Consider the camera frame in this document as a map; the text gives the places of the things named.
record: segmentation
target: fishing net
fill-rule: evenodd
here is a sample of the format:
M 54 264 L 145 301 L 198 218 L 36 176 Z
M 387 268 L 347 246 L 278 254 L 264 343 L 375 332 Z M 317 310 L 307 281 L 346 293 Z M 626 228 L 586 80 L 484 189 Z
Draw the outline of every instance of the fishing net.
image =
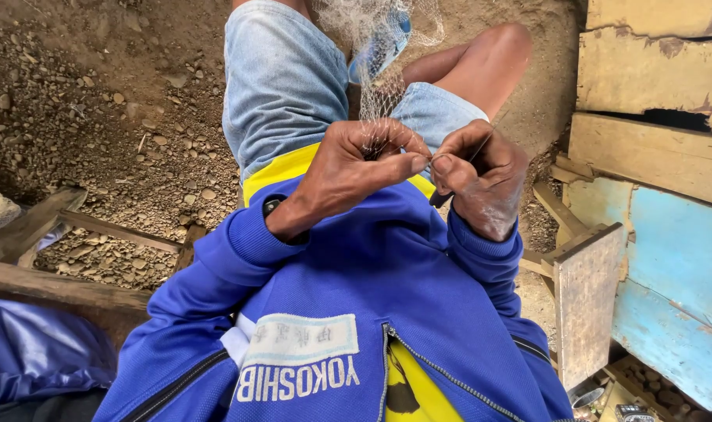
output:
M 388 116 L 405 91 L 397 56 L 445 38 L 437 0 L 314 0 L 319 24 L 352 46 L 348 79 L 360 84 L 360 120 Z

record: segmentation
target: dirt ground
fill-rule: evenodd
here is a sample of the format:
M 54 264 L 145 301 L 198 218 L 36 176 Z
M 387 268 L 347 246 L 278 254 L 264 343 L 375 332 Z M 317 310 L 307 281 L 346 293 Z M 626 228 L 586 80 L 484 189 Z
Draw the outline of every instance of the dirt ground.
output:
M 531 31 L 529 70 L 500 126 L 546 178 L 575 100 L 582 0 L 440 0 L 445 40 L 402 59 L 465 42 L 498 23 Z M 87 213 L 181 241 L 235 209 L 237 166 L 221 130 L 228 0 L 0 0 L 0 192 L 32 204 L 60 186 L 88 188 Z M 521 233 L 547 252 L 556 223 L 526 191 Z M 154 289 L 175 255 L 82 230 L 39 254 L 48 271 Z M 538 277 L 517 280 L 523 316 L 554 335 Z

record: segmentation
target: wooden frame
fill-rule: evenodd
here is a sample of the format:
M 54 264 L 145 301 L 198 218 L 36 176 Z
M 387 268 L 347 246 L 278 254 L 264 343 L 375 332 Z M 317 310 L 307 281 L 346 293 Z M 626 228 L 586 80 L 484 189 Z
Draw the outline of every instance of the wooden frame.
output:
M 87 191 L 83 189 L 60 188 L 25 215 L 0 228 L 0 291 L 101 309 L 144 312 L 151 296 L 149 292 L 32 270 L 38 242 L 63 222 L 177 253 L 179 258 L 174 267 L 175 273 L 192 263 L 194 241 L 204 236 L 206 229 L 192 225 L 184 243 L 177 243 L 74 212 L 84 203 L 86 196 Z
M 588 229 L 544 183 L 536 183 L 533 192 L 568 238 L 547 254 L 525 250 L 520 267 L 540 274 L 554 299 L 557 354 L 552 354 L 552 359 L 556 359 L 559 379 L 569 390 L 608 364 L 626 234 L 621 223 Z

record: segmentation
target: denim shorts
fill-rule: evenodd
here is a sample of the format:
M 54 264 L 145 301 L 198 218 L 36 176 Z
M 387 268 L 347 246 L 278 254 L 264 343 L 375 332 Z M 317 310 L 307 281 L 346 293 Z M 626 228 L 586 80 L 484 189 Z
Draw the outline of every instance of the denim shorts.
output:
M 239 6 L 225 26 L 224 55 L 223 130 L 242 182 L 348 119 L 345 57 L 294 9 L 274 0 Z M 432 152 L 451 131 L 488 120 L 478 107 L 425 82 L 407 87 L 391 117 L 420 134 Z

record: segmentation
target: blue jacket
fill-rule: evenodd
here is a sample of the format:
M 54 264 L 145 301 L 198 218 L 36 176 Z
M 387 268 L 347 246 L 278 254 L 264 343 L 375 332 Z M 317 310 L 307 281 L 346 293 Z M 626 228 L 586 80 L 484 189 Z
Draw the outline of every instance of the blue jacket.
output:
M 258 191 L 194 244 L 95 420 L 381 420 L 390 336 L 466 420 L 572 417 L 546 334 L 520 318 L 517 225 L 484 240 L 404 182 L 286 245 L 261 208 L 299 181 Z

